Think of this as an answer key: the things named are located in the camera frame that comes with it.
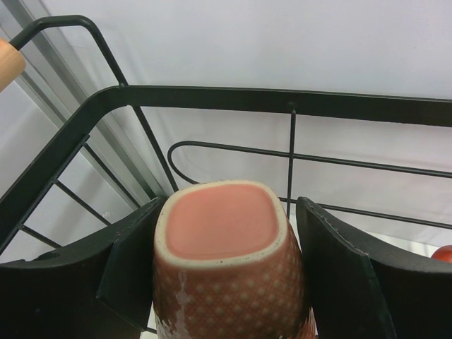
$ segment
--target wooden handle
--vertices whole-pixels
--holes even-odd
[[[25,69],[22,54],[0,38],[0,92]]]

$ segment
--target wire rack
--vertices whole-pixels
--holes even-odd
[[[320,157],[295,153],[294,150],[296,138],[295,127],[297,115],[300,114],[450,127],[452,126],[452,114],[450,114],[450,112],[452,112],[451,101],[292,90],[129,85],[97,26],[90,19],[83,16],[41,18],[34,23],[31,23],[24,31],[13,38],[10,41],[10,44],[19,50],[42,30],[67,26],[82,26],[89,31],[116,77],[118,85],[105,88],[89,97],[62,126],[55,137],[53,137],[42,152],[35,158],[26,171],[22,173],[8,192],[1,198],[0,254],[20,231],[28,233],[30,236],[55,249],[61,248],[60,244],[57,244],[26,225],[27,219],[54,185],[58,186],[65,194],[80,204],[106,226],[110,226],[110,223],[104,217],[59,181],[60,174],[66,169],[68,164],[82,148],[90,153],[93,159],[101,166],[105,173],[130,199],[130,201],[137,208],[140,208],[140,204],[136,199],[127,191],[124,185],[122,185],[112,171],[109,170],[108,166],[101,161],[94,150],[87,144],[90,132],[104,115],[116,108],[127,105],[133,107],[133,111],[138,117],[174,191],[177,191],[179,187],[177,186],[171,170],[187,182],[191,184],[197,183],[195,180],[185,175],[175,165],[172,159],[173,152],[176,149],[187,146],[287,158],[287,195],[280,197],[281,201],[287,203],[287,214],[290,214],[291,203],[296,202],[296,200],[292,198],[292,172],[295,160],[325,162],[343,166],[365,167],[374,170],[452,178],[452,173],[450,172],[393,166],[375,162],[354,161],[334,157]],[[169,148],[167,157],[165,157],[141,107],[180,107],[290,114],[290,147],[287,152],[283,152],[222,143],[180,141]],[[420,220],[402,215],[359,210],[348,208],[347,206],[332,206],[325,204],[320,204],[320,206],[325,209],[340,212],[440,227],[449,230],[452,229],[452,225],[431,220]],[[153,328],[147,328],[146,330],[151,333],[156,333]]]

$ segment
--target cup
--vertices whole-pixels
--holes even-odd
[[[267,186],[230,180],[176,192],[154,251],[159,338],[314,338],[302,254]]]

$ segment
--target ceramic cup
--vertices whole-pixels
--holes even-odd
[[[154,251],[159,338],[314,337],[301,252],[267,186],[234,180],[176,192],[161,211]]]

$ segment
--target dotted pattern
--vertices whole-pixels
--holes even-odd
[[[154,305],[159,338],[314,338],[313,320],[300,327],[301,252],[290,226],[288,230],[285,249],[258,267],[242,271],[181,273],[156,259]]]

